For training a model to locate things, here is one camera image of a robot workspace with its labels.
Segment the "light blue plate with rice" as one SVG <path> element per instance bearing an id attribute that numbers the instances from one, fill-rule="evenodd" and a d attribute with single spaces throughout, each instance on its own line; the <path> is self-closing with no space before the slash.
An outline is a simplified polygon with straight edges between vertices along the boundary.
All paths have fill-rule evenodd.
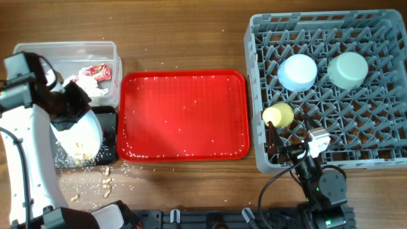
<path id="1" fill-rule="evenodd" d="M 51 128 L 60 145 L 71 156 L 84 154 L 93 157 L 102 145 L 101 125 L 92 110 L 89 110 L 69 130 L 58 131 L 53 125 Z"/>

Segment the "red snack wrapper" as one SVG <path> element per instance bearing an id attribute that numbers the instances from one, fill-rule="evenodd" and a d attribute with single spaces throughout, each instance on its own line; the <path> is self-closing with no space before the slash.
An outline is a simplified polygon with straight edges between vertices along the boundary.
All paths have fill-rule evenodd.
<path id="1" fill-rule="evenodd" d="M 111 68 L 107 64 L 83 67 L 77 76 L 72 76 L 70 81 L 76 82 L 80 77 L 92 77 L 97 82 L 110 80 L 112 78 Z"/>

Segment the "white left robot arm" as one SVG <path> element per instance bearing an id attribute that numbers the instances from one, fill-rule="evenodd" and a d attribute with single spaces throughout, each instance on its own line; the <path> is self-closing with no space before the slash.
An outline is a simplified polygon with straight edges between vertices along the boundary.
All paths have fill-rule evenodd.
<path id="1" fill-rule="evenodd" d="M 12 228 L 40 228 L 44 215 L 67 211 L 55 173 L 54 149 L 85 162 L 102 144 L 102 129 L 89 96 L 75 82 L 62 85 L 56 71 L 47 75 L 43 69 L 47 63 L 32 52 L 4 60 L 1 137 L 10 175 Z"/>

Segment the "mint green bowl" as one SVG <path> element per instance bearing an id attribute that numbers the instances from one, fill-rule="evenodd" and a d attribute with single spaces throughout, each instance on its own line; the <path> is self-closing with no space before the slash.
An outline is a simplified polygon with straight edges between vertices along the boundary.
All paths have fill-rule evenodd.
<path id="1" fill-rule="evenodd" d="M 355 52 L 346 52 L 333 58 L 327 68 L 330 81 L 341 89 L 361 86 L 368 74 L 366 59 Z"/>

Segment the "white napkin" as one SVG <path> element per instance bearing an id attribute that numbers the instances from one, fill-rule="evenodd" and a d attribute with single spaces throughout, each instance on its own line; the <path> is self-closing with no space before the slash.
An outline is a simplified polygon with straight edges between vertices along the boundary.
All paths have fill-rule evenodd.
<path id="1" fill-rule="evenodd" d="M 66 86 L 68 83 L 73 82 L 73 81 L 70 81 L 71 77 L 72 76 L 70 76 L 68 79 L 64 80 L 63 86 Z M 82 88 L 89 97 L 103 96 L 103 95 L 106 95 L 109 91 L 108 88 L 101 88 L 99 86 L 100 82 L 97 82 L 92 77 L 82 76 L 79 78 L 78 81 L 76 81 L 74 83 L 77 84 L 77 86 L 79 86 L 80 88 Z"/>

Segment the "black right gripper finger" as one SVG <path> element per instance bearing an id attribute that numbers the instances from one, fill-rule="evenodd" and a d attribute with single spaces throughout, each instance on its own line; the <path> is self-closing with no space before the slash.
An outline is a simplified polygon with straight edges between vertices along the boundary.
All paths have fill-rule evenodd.
<path id="1" fill-rule="evenodd" d="M 268 122 L 268 155 L 273 156 L 283 152 L 284 144 L 271 121 Z"/>
<path id="2" fill-rule="evenodd" d="M 307 130 L 312 130 L 314 128 L 322 128 L 313 118 L 309 117 L 306 113 L 303 114 L 304 124 Z"/>

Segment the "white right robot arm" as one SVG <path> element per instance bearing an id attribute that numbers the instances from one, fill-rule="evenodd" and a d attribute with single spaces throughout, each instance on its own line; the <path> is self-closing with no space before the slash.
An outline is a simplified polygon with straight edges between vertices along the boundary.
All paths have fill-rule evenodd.
<path id="1" fill-rule="evenodd" d="M 293 170 L 304 192 L 306 202 L 294 210 L 302 228 L 345 228 L 349 224 L 345 212 L 348 199 L 347 175 L 335 165 L 322 166 L 317 157 L 326 151 L 331 138 L 329 132 L 303 114 L 307 136 L 298 144 L 284 146 L 274 124 L 268 122 L 268 152 L 291 162 L 291 166 L 265 184 L 258 198 L 258 207 L 266 189 L 278 178 Z"/>

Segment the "yellow cup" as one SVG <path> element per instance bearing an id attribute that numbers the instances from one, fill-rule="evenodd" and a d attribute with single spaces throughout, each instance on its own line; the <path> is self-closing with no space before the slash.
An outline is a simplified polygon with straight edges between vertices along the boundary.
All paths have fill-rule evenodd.
<path id="1" fill-rule="evenodd" d="M 275 128 L 288 127 L 294 120 L 294 112 L 290 105 L 281 102 L 266 108 L 262 119 L 267 127 L 270 123 Z"/>

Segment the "light blue bowl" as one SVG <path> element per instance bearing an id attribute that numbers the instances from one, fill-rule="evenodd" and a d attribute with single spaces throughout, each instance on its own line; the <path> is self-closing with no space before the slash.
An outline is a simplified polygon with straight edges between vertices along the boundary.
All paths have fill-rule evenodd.
<path id="1" fill-rule="evenodd" d="M 307 55 L 292 55 L 281 63 L 277 77 L 285 89 L 292 92 L 303 92 L 314 85 L 317 77 L 317 64 Z"/>

